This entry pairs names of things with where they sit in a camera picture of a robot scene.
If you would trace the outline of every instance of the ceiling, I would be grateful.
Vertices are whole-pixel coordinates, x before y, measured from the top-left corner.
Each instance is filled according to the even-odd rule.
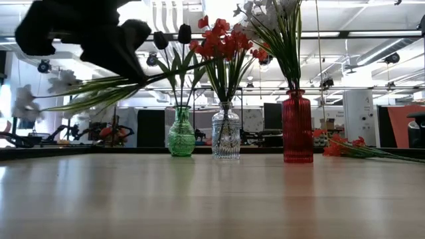
[[[232,14],[237,3],[244,0],[143,0],[136,1],[124,6],[119,10],[120,21],[129,18],[138,18],[147,21],[153,31],[176,33],[181,23],[190,24],[193,32],[199,32],[197,21],[208,14],[211,18],[225,17],[231,23],[237,23],[240,19],[233,19]],[[12,37],[15,27],[25,16],[28,9],[28,1],[0,1],[0,35]],[[394,5],[393,0],[369,0],[369,1],[332,1],[318,0],[319,7],[319,30],[320,31],[393,31],[393,30],[416,30],[425,13],[425,1],[406,1],[400,5]],[[301,5],[303,31],[317,31],[317,16],[315,1],[305,1]],[[356,57],[362,56],[388,39],[322,39],[319,44],[317,39],[301,41],[301,85],[303,87],[320,85],[320,72],[326,77],[332,77],[335,86],[385,86],[388,80],[394,80],[396,86],[417,86],[425,82],[424,71],[424,41],[423,39],[400,49],[400,62],[397,64],[380,63],[379,60],[368,66],[354,69],[356,72],[369,72],[368,80],[356,79],[346,75],[348,70],[344,66],[352,64]],[[19,51],[15,45],[0,45],[3,49]],[[60,54],[53,56],[52,64],[61,68],[83,68],[95,77],[109,76],[112,73],[92,64],[81,62],[78,56],[81,49],[76,45],[55,43],[54,47]],[[145,63],[150,52],[158,52],[152,42],[146,42],[137,51],[143,69],[148,74],[160,73],[158,67],[148,67]],[[38,58],[27,56],[36,64]],[[273,60],[268,66],[263,67],[256,62],[247,72],[241,86],[247,83],[247,77],[252,76],[255,87],[285,87],[286,83],[278,64]],[[202,86],[208,85],[208,79],[201,80]],[[167,81],[162,81],[155,87],[169,87]],[[405,90],[391,94],[392,98],[409,98],[414,90]],[[262,90],[262,94],[280,94],[275,90]],[[376,94],[391,93],[386,90],[376,91]],[[246,92],[245,94],[258,94],[258,91]]]

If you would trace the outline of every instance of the desk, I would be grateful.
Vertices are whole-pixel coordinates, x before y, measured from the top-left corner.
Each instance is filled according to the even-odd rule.
[[[282,155],[0,162],[0,238],[423,238],[425,165]]]

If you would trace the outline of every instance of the dark tulip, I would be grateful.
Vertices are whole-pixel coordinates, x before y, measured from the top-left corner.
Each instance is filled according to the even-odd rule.
[[[168,40],[163,32],[159,31],[153,34],[153,43],[159,50],[164,50],[168,46]]]
[[[191,26],[183,24],[179,29],[179,43],[189,44],[192,41],[192,29]]]

